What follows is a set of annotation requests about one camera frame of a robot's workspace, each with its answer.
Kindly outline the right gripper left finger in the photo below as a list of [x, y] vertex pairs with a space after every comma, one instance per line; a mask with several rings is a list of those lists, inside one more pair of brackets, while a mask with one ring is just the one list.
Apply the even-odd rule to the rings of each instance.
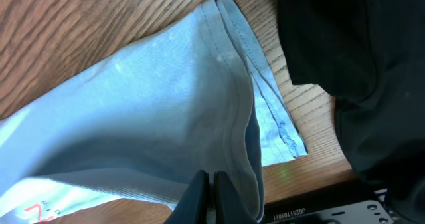
[[176, 208], [163, 224], [206, 224], [209, 175], [200, 170], [192, 178]]

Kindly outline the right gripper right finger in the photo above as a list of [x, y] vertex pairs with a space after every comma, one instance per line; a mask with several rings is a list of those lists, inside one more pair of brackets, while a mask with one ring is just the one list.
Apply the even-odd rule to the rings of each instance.
[[218, 224], [257, 224], [224, 171], [214, 174], [214, 206]]

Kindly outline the light blue printed t-shirt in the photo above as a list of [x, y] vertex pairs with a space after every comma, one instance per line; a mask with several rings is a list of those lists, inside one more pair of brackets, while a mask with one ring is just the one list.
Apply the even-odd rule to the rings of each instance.
[[306, 153], [248, 21], [208, 0], [1, 122], [1, 222], [174, 208], [199, 170], [225, 171], [261, 220], [262, 168]]

